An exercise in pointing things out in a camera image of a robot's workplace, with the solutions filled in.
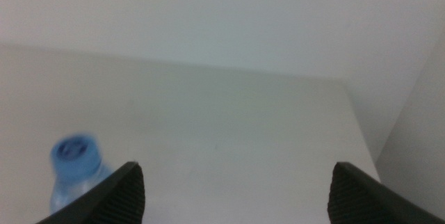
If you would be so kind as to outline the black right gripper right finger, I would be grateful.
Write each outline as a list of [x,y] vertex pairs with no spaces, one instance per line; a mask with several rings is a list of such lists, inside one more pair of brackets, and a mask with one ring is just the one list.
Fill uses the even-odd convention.
[[334,166],[327,213],[332,224],[444,224],[349,162]]

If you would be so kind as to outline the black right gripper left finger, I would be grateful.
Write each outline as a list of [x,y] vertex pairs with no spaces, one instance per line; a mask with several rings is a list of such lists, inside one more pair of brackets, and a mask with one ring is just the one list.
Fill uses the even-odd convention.
[[138,163],[129,161],[38,224],[141,224],[144,210],[143,171]]

